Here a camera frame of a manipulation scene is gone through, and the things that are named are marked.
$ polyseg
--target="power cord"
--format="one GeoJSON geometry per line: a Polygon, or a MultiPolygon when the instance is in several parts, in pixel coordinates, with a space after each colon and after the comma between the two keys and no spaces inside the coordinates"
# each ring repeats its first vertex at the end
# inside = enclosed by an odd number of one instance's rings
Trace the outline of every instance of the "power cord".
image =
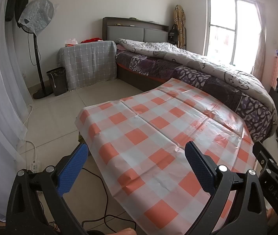
{"type": "MultiPolygon", "coordinates": [[[[30,42],[29,42],[29,33],[28,33],[28,48],[29,48],[30,61],[31,61],[31,63],[32,63],[33,66],[36,66],[36,64],[33,64],[32,59],[31,59],[30,42]]],[[[39,50],[39,47],[38,47],[38,46],[37,46],[37,48],[38,48],[38,52],[39,52],[39,55],[40,55],[39,61],[41,61],[41,53],[40,53],[40,50],[39,50]]]]}
{"type": "MultiPolygon", "coordinates": [[[[29,116],[27,117],[26,121],[24,122],[24,124],[28,121],[31,113],[33,112],[33,106],[32,105],[29,105],[30,107],[30,112],[29,112],[29,116]]],[[[34,152],[35,152],[35,160],[37,159],[37,147],[35,146],[35,144],[32,142],[32,141],[29,141],[29,140],[26,140],[26,142],[32,144],[34,146],[34,152]]]]}
{"type": "Polygon", "coordinates": [[[44,213],[44,207],[43,207],[43,204],[42,204],[42,202],[41,201],[39,201],[40,202],[40,204],[41,204],[41,207],[42,207],[42,210],[43,210],[43,213],[44,213]]]}
{"type": "Polygon", "coordinates": [[[108,203],[109,203],[109,196],[108,196],[108,194],[107,194],[107,191],[106,191],[106,188],[105,188],[105,185],[104,185],[104,182],[103,182],[102,178],[101,178],[100,176],[94,174],[93,172],[91,172],[91,171],[85,169],[85,168],[82,168],[82,169],[84,169],[85,171],[87,171],[87,172],[91,173],[92,175],[98,177],[98,178],[101,180],[102,185],[103,185],[103,188],[104,188],[104,190],[105,190],[105,194],[106,194],[106,206],[105,206],[105,212],[104,212],[104,216],[103,216],[103,217],[101,217],[101,218],[99,218],[99,219],[95,219],[95,220],[85,220],[85,221],[83,221],[83,222],[81,223],[81,226],[83,227],[83,225],[84,225],[85,223],[87,223],[87,222],[97,222],[97,221],[100,221],[100,220],[104,220],[105,225],[106,225],[111,231],[113,231],[113,232],[116,233],[116,231],[114,231],[110,226],[108,226],[107,223],[106,223],[106,221],[105,221],[105,218],[107,218],[107,217],[114,217],[114,218],[117,218],[117,219],[120,219],[120,220],[124,220],[124,221],[128,221],[128,222],[134,223],[134,224],[135,224],[135,230],[136,230],[136,228],[137,228],[137,223],[136,223],[135,221],[133,221],[133,220],[128,220],[128,219],[124,219],[124,218],[117,217],[117,216],[113,216],[113,215],[107,215],[107,214],[106,214],[106,213],[107,213],[107,206],[108,206],[108,203]]]}

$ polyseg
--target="pink curtain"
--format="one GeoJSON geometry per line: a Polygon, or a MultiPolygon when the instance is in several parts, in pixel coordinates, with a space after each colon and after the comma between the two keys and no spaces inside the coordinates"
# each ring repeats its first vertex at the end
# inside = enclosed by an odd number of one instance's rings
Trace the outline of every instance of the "pink curtain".
{"type": "Polygon", "coordinates": [[[274,68],[271,79],[271,87],[275,90],[277,86],[277,78],[278,78],[278,56],[274,59],[274,68]]]}
{"type": "Polygon", "coordinates": [[[261,24],[261,32],[260,32],[259,46],[256,53],[255,63],[251,74],[261,81],[263,76],[263,70],[264,70],[265,41],[266,41],[266,18],[265,18],[264,4],[257,2],[256,9],[261,24]]]}

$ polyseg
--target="checkered tablecloth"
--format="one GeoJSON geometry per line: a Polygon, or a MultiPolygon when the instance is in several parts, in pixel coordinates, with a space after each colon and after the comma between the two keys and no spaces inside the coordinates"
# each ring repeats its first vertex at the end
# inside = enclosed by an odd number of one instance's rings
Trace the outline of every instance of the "checkered tablecloth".
{"type": "Polygon", "coordinates": [[[255,162],[243,120],[176,79],[146,93],[86,107],[76,126],[111,194],[148,235],[185,234],[209,199],[185,158],[188,141],[232,171],[245,173],[255,162]]]}

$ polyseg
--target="plastic bag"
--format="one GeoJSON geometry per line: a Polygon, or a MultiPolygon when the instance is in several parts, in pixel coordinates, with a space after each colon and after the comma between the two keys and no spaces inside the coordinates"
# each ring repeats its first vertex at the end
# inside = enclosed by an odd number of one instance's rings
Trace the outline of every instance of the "plastic bag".
{"type": "Polygon", "coordinates": [[[55,10],[55,6],[49,0],[33,0],[23,10],[18,22],[38,36],[51,22],[55,10]]]}
{"type": "Polygon", "coordinates": [[[69,39],[67,41],[65,41],[65,47],[71,47],[71,46],[74,46],[74,45],[77,45],[78,42],[76,41],[76,39],[69,39]]]}

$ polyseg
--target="black trash can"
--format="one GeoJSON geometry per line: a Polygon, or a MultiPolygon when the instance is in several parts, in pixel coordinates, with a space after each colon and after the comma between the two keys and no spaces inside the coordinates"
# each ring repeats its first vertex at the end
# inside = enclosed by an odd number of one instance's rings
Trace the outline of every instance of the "black trash can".
{"type": "Polygon", "coordinates": [[[67,92],[66,70],[64,67],[58,67],[50,70],[46,72],[46,74],[49,76],[55,96],[59,96],[67,92]]]}

